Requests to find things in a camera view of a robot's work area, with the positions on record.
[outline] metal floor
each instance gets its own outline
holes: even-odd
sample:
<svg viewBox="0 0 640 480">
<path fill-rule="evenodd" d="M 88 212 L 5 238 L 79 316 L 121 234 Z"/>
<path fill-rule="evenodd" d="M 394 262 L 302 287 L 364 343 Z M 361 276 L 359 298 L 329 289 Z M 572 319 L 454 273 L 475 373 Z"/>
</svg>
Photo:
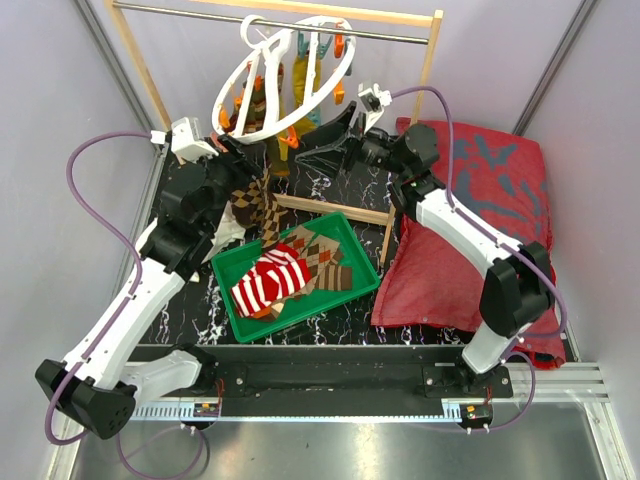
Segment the metal floor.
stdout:
<svg viewBox="0 0 640 480">
<path fill-rule="evenodd" d="M 494 424 L 516 412 L 496 405 Z M 131 422 L 125 452 L 144 444 L 165 422 Z M 522 421 L 490 435 L 444 434 L 402 424 L 219 423 L 206 431 L 203 454 L 185 478 L 224 480 L 440 480 L 605 478 L 584 411 L 573 404 L 534 404 Z M 147 475 L 181 472 L 198 441 L 176 431 L 131 459 Z M 113 440 L 83 441 L 76 480 L 135 478 L 120 465 Z"/>
</svg>

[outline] cable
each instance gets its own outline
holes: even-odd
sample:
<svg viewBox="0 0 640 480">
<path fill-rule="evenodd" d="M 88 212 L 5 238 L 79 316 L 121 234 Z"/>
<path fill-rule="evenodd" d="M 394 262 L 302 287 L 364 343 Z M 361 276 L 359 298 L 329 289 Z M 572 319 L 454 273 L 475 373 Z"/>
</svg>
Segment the cable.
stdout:
<svg viewBox="0 0 640 480">
<path fill-rule="evenodd" d="M 218 417 L 220 417 L 220 414 L 222 413 L 222 397 L 224 395 L 224 380 L 222 378 L 220 378 L 220 382 L 216 382 L 216 389 L 218 391 L 217 395 L 218 395 Z M 181 425 L 176 425 L 173 427 L 169 427 L 169 428 L 165 428 L 164 430 L 161 430 L 160 432 L 156 433 L 153 437 L 151 437 L 149 440 L 147 440 L 143 445 L 141 445 L 140 447 L 136 448 L 133 452 L 129 453 L 128 455 L 124 454 L 124 451 L 122 450 L 122 444 L 120 442 L 120 434 L 118 433 L 116 436 L 116 449 L 118 451 L 118 457 L 120 458 L 120 462 L 124 465 L 124 467 L 133 475 L 138 476 L 139 478 L 145 479 L 145 480 L 178 480 L 180 478 L 183 478 L 185 475 L 189 474 L 197 465 L 198 460 L 200 460 L 200 457 L 202 456 L 202 449 L 205 446 L 206 443 L 206 438 L 204 436 L 204 434 L 200 431 L 200 430 L 196 430 L 194 427 L 191 428 L 191 431 L 197 431 L 198 434 L 200 435 L 200 445 L 198 447 L 198 452 L 196 453 L 193 461 L 189 464 L 189 466 L 186 468 L 186 470 L 184 470 L 182 473 L 178 474 L 178 475 L 174 475 L 172 477 L 152 477 L 149 476 L 147 474 L 144 474 L 142 472 L 139 472 L 138 470 L 136 470 L 129 462 L 128 460 L 133 457 L 134 455 L 137 455 L 138 453 L 140 453 L 142 450 L 144 450 L 145 448 L 147 448 L 149 445 L 151 445 L 153 442 L 155 442 L 156 440 L 164 437 L 165 435 L 167 435 L 170 432 L 173 432 L 174 430 L 182 430 L 184 429 L 185 425 L 181 424 Z"/>
<path fill-rule="evenodd" d="M 132 296 L 135 293 L 136 289 L 138 288 L 138 285 L 140 284 L 140 279 L 142 278 L 142 261 L 140 260 L 140 255 L 138 255 L 138 252 L 136 251 L 135 247 L 127 239 L 127 237 L 125 237 L 116 227 L 111 225 L 104 217 L 102 217 L 86 202 L 86 200 L 82 197 L 82 195 L 80 195 L 80 192 L 78 191 L 78 188 L 76 187 L 76 184 L 75 184 L 75 180 L 73 178 L 73 166 L 75 165 L 75 162 L 78 159 L 78 156 L 84 150 L 86 150 L 88 147 L 90 147 L 93 144 L 96 144 L 98 142 L 101 142 L 103 140 L 107 140 L 110 138 L 116 138 L 116 137 L 141 137 L 141 138 L 151 139 L 151 134 L 145 133 L 145 132 L 120 131 L 120 132 L 105 133 L 103 135 L 94 137 L 91 140 L 87 140 L 86 142 L 84 142 L 82 145 L 80 145 L 78 148 L 76 148 L 73 151 L 73 153 L 69 157 L 69 160 L 67 161 L 67 184 L 69 185 L 69 190 L 71 190 L 71 194 L 74 196 L 76 201 L 80 204 L 80 206 L 84 208 L 86 212 L 89 215 L 91 215 L 93 218 L 95 218 L 102 226 L 104 226 L 107 230 L 109 230 L 112 234 L 114 234 L 118 238 L 118 240 L 120 240 L 120 242 L 127 248 L 127 250 L 129 250 L 129 253 L 131 253 L 131 255 L 133 256 L 133 260 L 135 262 L 135 267 L 136 267 L 136 275 L 133 283 L 131 284 L 131 287 L 129 288 L 129 295 Z M 102 330 L 100 330 L 96 338 L 91 342 L 91 344 L 87 347 L 87 349 L 81 355 L 81 358 L 83 360 L 86 361 L 91 356 L 91 354 L 93 353 L 95 348 L 98 346 L 100 341 L 104 338 L 104 336 L 107 334 L 111 326 L 115 323 L 115 321 L 118 319 L 118 317 L 120 316 L 124 308 L 127 306 L 127 304 L 129 303 L 129 300 L 130 300 L 130 297 L 125 297 L 120 303 L 120 305 L 118 305 L 118 307 L 113 312 L 113 314 L 111 315 L 107 323 L 102 328 Z M 65 377 L 60 382 L 60 385 L 58 385 L 58 388 L 56 388 L 56 391 L 53 393 L 53 396 L 51 397 L 51 401 L 49 402 L 49 406 L 47 407 L 47 413 L 45 415 L 45 422 L 44 422 L 44 433 L 47 437 L 47 440 L 49 440 L 49 442 L 51 442 L 54 445 L 58 445 L 58 446 L 71 445 L 72 443 L 75 443 L 81 438 L 83 438 L 88 433 L 86 430 L 84 430 L 83 432 L 79 433 L 75 437 L 59 439 L 53 433 L 53 428 L 52 428 L 53 414 L 55 412 L 56 405 L 60 401 L 60 397 L 62 396 L 62 393 L 64 392 L 65 388 L 67 387 L 67 385 L 69 385 L 69 382 L 71 382 L 71 379 L 75 376 L 76 373 L 78 373 L 78 370 L 80 370 L 80 368 L 82 367 L 82 364 L 83 362 L 78 362 L 73 367 L 71 367 L 69 372 L 67 372 Z"/>
<path fill-rule="evenodd" d="M 471 434 L 478 434 L 478 433 L 499 432 L 501 430 L 506 430 L 507 428 L 512 427 L 513 425 L 518 423 L 522 419 L 522 417 L 524 417 L 524 414 L 527 413 L 527 411 L 529 410 L 529 407 L 531 407 L 531 404 L 533 403 L 533 397 L 536 394 L 536 369 L 533 366 L 533 362 L 531 362 L 531 359 L 526 354 L 522 352 L 511 352 L 509 353 L 509 355 L 504 361 L 506 362 L 512 357 L 523 358 L 525 362 L 527 362 L 527 365 L 529 365 L 529 371 L 531 372 L 531 391 L 529 392 L 529 398 L 527 398 L 527 403 L 525 403 L 522 410 L 520 410 L 520 412 L 518 412 L 518 414 L 515 417 L 513 417 L 508 422 L 503 423 L 502 425 L 497 425 L 495 427 L 489 427 L 487 425 L 485 426 L 485 430 L 480 430 L 480 429 L 473 430 L 470 428 L 468 428 L 467 430 L 461 430 L 459 428 L 454 430 L 454 429 L 448 429 L 448 428 L 438 428 L 433 425 L 425 425 L 425 424 L 421 424 L 420 426 L 427 430 L 432 430 L 440 433 L 464 433 L 467 435 L 471 435 Z"/>
<path fill-rule="evenodd" d="M 465 212 L 463 212 L 459 208 L 456 208 L 456 206 L 455 206 L 455 201 L 454 201 L 454 198 L 453 198 L 453 191 L 452 191 L 452 185 L 453 185 L 453 161 L 454 161 L 454 158 L 453 158 L 453 119 L 452 119 L 452 116 L 451 116 L 451 111 L 449 110 L 449 105 L 447 104 L 447 102 L 444 99 L 444 97 L 442 96 L 442 94 L 438 90 L 433 88 L 433 87 L 419 86 L 419 87 L 406 88 L 404 90 L 400 90 L 398 92 L 392 93 L 391 94 L 391 98 L 394 99 L 394 98 L 401 97 L 403 95 L 407 95 L 409 93 L 419 92 L 419 91 L 428 91 L 428 92 L 433 93 L 436 97 L 438 97 L 438 99 L 440 100 L 440 103 L 442 104 L 442 108 L 444 109 L 445 116 L 447 118 L 447 125 L 449 127 L 449 165 L 448 165 L 448 171 L 447 171 L 446 197 L 447 197 L 447 202 L 449 203 L 449 206 L 451 208 L 453 208 L 454 211 L 458 215 L 460 215 L 462 218 L 464 218 L 467 221 L 467 223 L 469 223 L 469 225 L 474 227 L 476 230 L 478 230 L 481 234 L 483 234 L 485 237 L 487 237 L 493 243 L 497 243 L 498 239 L 497 239 L 497 237 L 495 235 L 493 235 L 486 228 L 484 228 L 482 225 L 480 225 L 474 219 L 469 217 L 469 215 L 467 215 Z M 504 250 L 506 250 L 507 252 L 509 252 L 511 255 L 515 256 L 518 260 L 520 260 L 522 263 L 524 263 L 527 267 L 529 267 L 529 269 L 531 269 L 531 271 L 533 271 L 533 273 L 535 273 L 538 276 L 540 281 L 542 281 L 542 283 L 544 283 L 545 286 L 549 289 L 549 291 L 551 292 L 553 297 L 556 299 L 556 301 L 558 302 L 558 305 L 560 307 L 560 324 L 558 325 L 557 330 L 555 330 L 553 332 L 549 332 L 549 333 L 525 333 L 523 335 L 524 338 L 554 338 L 554 337 L 557 337 L 562 332 L 564 332 L 564 330 L 565 330 L 565 328 L 567 326 L 567 318 L 568 318 L 567 306 L 566 306 L 566 304 L 564 302 L 564 298 L 562 297 L 562 294 L 556 288 L 556 286 L 553 284 L 553 282 L 542 272 L 542 270 L 540 270 L 538 267 L 536 267 L 531 261 L 529 261 L 528 258 L 526 258 L 520 252 L 518 252 L 517 250 L 509 247 L 508 245 L 506 245 L 504 243 L 501 244 L 500 247 L 503 248 Z"/>
<path fill-rule="evenodd" d="M 118 433 L 116 435 L 116 448 L 118 450 L 118 456 L 120 457 L 120 462 L 122 462 L 122 465 L 124 465 L 124 468 L 126 468 L 129 473 L 132 473 L 133 475 L 139 477 L 139 478 L 143 478 L 145 480 L 180 480 L 181 478 L 184 478 L 186 475 L 188 475 L 194 468 L 195 466 L 198 464 L 198 460 L 200 460 L 200 457 L 202 456 L 202 450 L 204 449 L 204 443 L 205 443 L 205 437 L 204 437 L 204 433 L 202 433 L 200 430 L 193 428 L 191 430 L 192 432 L 198 432 L 199 435 L 199 439 L 200 439 L 200 443 L 198 445 L 198 451 L 196 452 L 196 455 L 193 457 L 193 460 L 191 461 L 191 463 L 189 464 L 189 466 L 182 472 L 179 473 L 177 475 L 173 475 L 171 477 L 154 477 L 151 475 L 146 475 L 142 472 L 139 472 L 138 470 L 136 470 L 135 468 L 133 468 L 133 466 L 127 461 L 127 456 L 125 456 L 123 450 L 122 450 L 122 443 L 120 442 L 120 434 Z M 155 435 L 152 440 L 155 440 L 157 438 L 159 438 L 159 436 L 162 436 L 163 432 L 160 432 L 159 434 Z M 147 442 L 146 444 L 144 444 L 142 447 L 136 449 L 132 454 L 129 454 L 128 457 L 133 456 L 134 454 L 138 453 L 140 450 L 142 450 L 143 448 L 146 448 L 147 446 L 149 446 L 149 443 L 152 441 L 150 440 L 149 442 Z"/>
</svg>

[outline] metal rail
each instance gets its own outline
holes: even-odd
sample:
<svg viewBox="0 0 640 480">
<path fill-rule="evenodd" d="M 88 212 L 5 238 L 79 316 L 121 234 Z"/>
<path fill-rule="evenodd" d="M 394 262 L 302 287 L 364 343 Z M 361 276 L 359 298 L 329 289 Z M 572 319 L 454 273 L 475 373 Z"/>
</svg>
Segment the metal rail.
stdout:
<svg viewBox="0 0 640 480">
<path fill-rule="evenodd" d="M 120 8 L 122 10 L 134 10 L 138 12 L 151 12 L 151 13 L 159 13 L 161 15 L 169 15 L 174 17 L 187 17 L 187 18 L 198 18 L 200 20 L 214 20 L 217 22 L 227 22 L 227 23 L 242 23 L 244 18 L 242 17 L 231 17 L 227 15 L 214 15 L 212 13 L 198 13 L 198 12 L 190 12 L 188 10 L 175 10 L 172 8 L 159 8 L 159 7 L 148 7 L 145 5 L 135 5 L 133 3 L 125 3 L 125 2 L 113 2 L 113 6 L 116 8 Z M 401 42 L 401 43 L 411 43 L 414 45 L 428 45 L 428 38 L 421 37 L 407 37 L 403 35 L 389 35 L 386 33 L 375 33 L 375 32 L 363 32 L 360 30 L 349 30 L 345 31 L 341 28 L 331 28 L 331 27 L 316 27 L 313 25 L 299 25 L 297 23 L 288 23 L 288 22 L 274 22 L 272 20 L 254 20 L 251 22 L 253 25 L 263 25 L 266 27 L 278 27 L 278 28 L 290 28 L 292 30 L 299 30 L 305 32 L 319 32 L 319 33 L 330 33 L 333 35 L 353 35 L 354 37 L 361 38 L 371 38 L 373 40 L 385 40 L 390 42 Z"/>
</svg>

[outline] clothes drying rack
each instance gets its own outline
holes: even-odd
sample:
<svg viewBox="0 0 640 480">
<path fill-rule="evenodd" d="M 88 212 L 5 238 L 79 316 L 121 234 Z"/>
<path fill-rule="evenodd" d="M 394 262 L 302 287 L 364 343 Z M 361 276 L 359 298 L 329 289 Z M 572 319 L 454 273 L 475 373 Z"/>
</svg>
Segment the clothes drying rack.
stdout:
<svg viewBox="0 0 640 480">
<path fill-rule="evenodd" d="M 131 57 L 131 61 L 136 68 L 136 71 L 144 85 L 144 88 L 151 99 L 151 102 L 158 114 L 165 130 L 171 128 L 171 119 L 169 113 L 162 101 L 160 92 L 156 87 L 155 82 L 151 76 L 149 68 L 142 55 L 140 47 L 136 42 L 135 36 L 127 22 L 127 18 L 124 14 L 125 10 L 134 10 L 139 12 L 149 12 L 161 15 L 170 15 L 186 18 L 196 18 L 201 20 L 213 20 L 220 22 L 232 22 L 241 23 L 244 18 L 233 17 L 226 15 L 217 15 L 211 13 L 193 12 L 182 9 L 163 8 L 147 5 L 137 5 L 132 3 L 120 2 L 118 0 L 104 0 L 105 6 L 113 19 L 118 34 L 120 35 L 122 42 L 124 43 L 127 52 Z M 436 45 L 438 43 L 438 34 L 440 32 L 440 25 L 444 12 L 442 10 L 436 10 L 433 16 L 429 15 L 416 15 L 409 13 L 388 12 L 382 10 L 369 10 L 364 8 L 353 8 L 345 6 L 335 5 L 321 5 L 307 2 L 290 1 L 290 0 L 184 0 L 185 2 L 209 4 L 209 5 L 224 5 L 232 7 L 241 7 L 246 9 L 261 9 L 261 10 L 273 10 L 279 12 L 298 13 L 305 15 L 331 15 L 334 17 L 345 18 L 347 20 L 360 20 L 366 22 L 376 22 L 383 24 L 393 25 L 405 25 L 411 27 L 424 28 L 428 31 L 428 35 L 425 37 L 410 37 L 401 35 L 389 35 L 383 33 L 375 33 L 361 30 L 351 30 L 348 35 L 356 37 L 371 38 L 376 40 L 402 42 L 410 44 L 418 44 L 426 46 L 426 53 L 422 64 L 422 71 L 420 73 L 419 84 L 426 85 L 429 80 L 429 73 L 433 58 L 435 54 Z M 288 28 L 301 31 L 316 31 L 320 33 L 329 34 L 345 34 L 345 30 L 328 27 L 316 27 L 316 26 L 303 26 L 295 23 L 278 22 L 271 20 L 256 20 L 253 21 L 254 25 L 264 25 L 270 27 Z M 416 103 L 411 116 L 411 123 L 415 123 L 418 120 L 420 109 L 422 107 L 424 92 L 417 94 Z M 278 202 L 285 208 L 293 208 L 298 210 L 304 210 L 313 213 L 331 213 L 335 211 L 343 212 L 347 218 L 359 222 L 366 222 L 375 225 L 381 225 L 385 227 L 384 242 L 382 245 L 382 251 L 380 253 L 380 265 L 384 265 L 387 256 L 387 250 L 389 248 L 389 241 L 391 239 L 391 232 L 393 230 L 393 222 L 395 217 L 395 208 L 393 205 L 389 212 L 380 212 L 374 210 L 368 210 L 365 208 L 350 207 L 347 205 L 339 205 L 335 203 L 323 202 L 320 200 L 300 198 L 290 195 L 276 195 Z"/>
</svg>

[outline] wooden frame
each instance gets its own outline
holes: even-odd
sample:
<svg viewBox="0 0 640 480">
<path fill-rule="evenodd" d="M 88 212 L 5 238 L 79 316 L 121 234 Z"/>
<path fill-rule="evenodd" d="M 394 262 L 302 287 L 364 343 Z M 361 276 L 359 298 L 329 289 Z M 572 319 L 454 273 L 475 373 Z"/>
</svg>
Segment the wooden frame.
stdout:
<svg viewBox="0 0 640 480">
<path fill-rule="evenodd" d="M 409 13 L 397 13 L 386 12 L 381 10 L 369 10 L 363 8 L 353 7 L 341 7 L 334 5 L 320 5 L 291 0 L 185 0 L 189 3 L 206 3 L 211 5 L 227 5 L 243 8 L 253 8 L 262 10 L 274 10 L 280 12 L 292 12 L 306 15 L 331 15 L 335 17 L 346 18 L 349 20 L 362 20 L 368 22 L 379 22 L 394 25 L 407 25 L 413 27 L 420 27 L 429 29 L 429 43 L 427 45 L 427 51 L 425 54 L 424 62 L 422 64 L 422 71 L 420 74 L 420 85 L 426 85 L 429 80 L 429 73 L 431 71 L 431 65 L 433 64 L 433 57 L 435 54 L 436 45 L 438 43 L 438 35 L 440 33 L 440 25 L 444 12 L 442 10 L 436 10 L 433 16 L 428 15 L 415 15 Z M 118 34 L 120 35 L 129 56 L 142 80 L 147 94 L 149 95 L 151 102 L 158 114 L 165 130 L 171 128 L 171 118 L 167 112 L 166 107 L 158 92 L 155 82 L 149 72 L 144 57 L 138 47 L 133 32 L 129 27 L 127 19 L 122 10 L 114 4 L 114 0 L 104 0 L 107 11 L 111 15 L 111 18 L 116 26 Z M 417 94 L 415 107 L 411 116 L 411 124 L 418 121 L 420 114 L 420 107 L 424 92 Z M 387 251 L 389 248 L 389 241 L 391 240 L 391 232 L 393 230 L 393 222 L 395 218 L 395 208 L 391 206 L 389 212 L 377 212 L 373 210 L 367 210 L 363 208 L 349 207 L 346 205 L 338 205 L 329 202 L 322 202 L 320 200 L 313 200 L 308 198 L 299 198 L 289 195 L 277 195 L 278 201 L 282 206 L 286 208 L 294 208 L 299 210 L 305 210 L 315 213 L 330 213 L 334 211 L 343 212 L 347 218 L 360 222 L 367 222 L 375 225 L 385 226 L 384 242 L 382 245 L 382 252 L 380 254 L 380 265 L 384 265 L 387 257 Z"/>
</svg>

